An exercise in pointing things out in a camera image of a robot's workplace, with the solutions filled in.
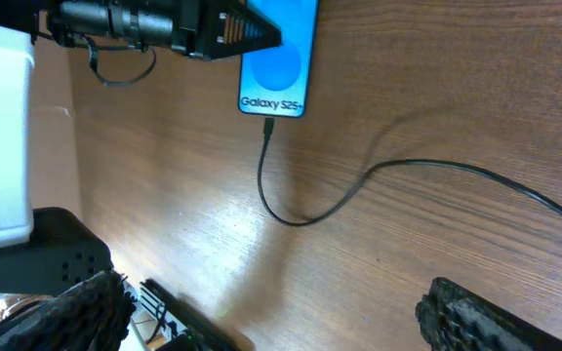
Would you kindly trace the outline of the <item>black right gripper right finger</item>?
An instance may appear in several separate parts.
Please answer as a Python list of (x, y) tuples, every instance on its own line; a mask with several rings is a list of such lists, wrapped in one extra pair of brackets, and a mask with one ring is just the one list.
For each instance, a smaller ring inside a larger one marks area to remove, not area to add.
[(562, 350), (562, 339), (443, 277), (432, 280), (415, 316), (432, 351)]

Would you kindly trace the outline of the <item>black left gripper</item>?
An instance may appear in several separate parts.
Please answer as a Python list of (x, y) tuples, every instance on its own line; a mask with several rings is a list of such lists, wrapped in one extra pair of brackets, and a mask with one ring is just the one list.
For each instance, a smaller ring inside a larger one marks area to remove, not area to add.
[(282, 44), (281, 31), (245, 3), (225, 1), (68, 0), (47, 14), (59, 45), (87, 37), (120, 40), (132, 49), (169, 49), (202, 60), (224, 59)]

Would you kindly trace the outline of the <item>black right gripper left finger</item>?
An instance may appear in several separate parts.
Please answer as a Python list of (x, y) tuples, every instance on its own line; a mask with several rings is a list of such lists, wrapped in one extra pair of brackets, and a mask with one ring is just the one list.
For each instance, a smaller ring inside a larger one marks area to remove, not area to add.
[(101, 271), (0, 322), (0, 351), (115, 351), (129, 333), (135, 302), (122, 275)]

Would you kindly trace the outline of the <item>blue Galaxy smartphone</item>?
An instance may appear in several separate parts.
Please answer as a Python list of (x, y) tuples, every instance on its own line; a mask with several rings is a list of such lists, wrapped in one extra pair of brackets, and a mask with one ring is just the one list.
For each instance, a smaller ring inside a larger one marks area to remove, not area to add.
[(299, 119), (307, 92), (318, 0), (250, 0), (281, 31), (279, 47), (242, 56), (237, 105), (245, 114)]

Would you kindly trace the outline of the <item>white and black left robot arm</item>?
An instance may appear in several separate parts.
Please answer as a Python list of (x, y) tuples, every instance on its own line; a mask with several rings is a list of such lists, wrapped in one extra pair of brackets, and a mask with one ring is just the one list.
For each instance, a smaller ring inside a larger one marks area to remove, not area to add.
[(0, 293), (57, 295), (111, 266), (79, 220), (65, 53), (165, 48), (204, 61), (280, 45), (240, 1), (0, 0)]

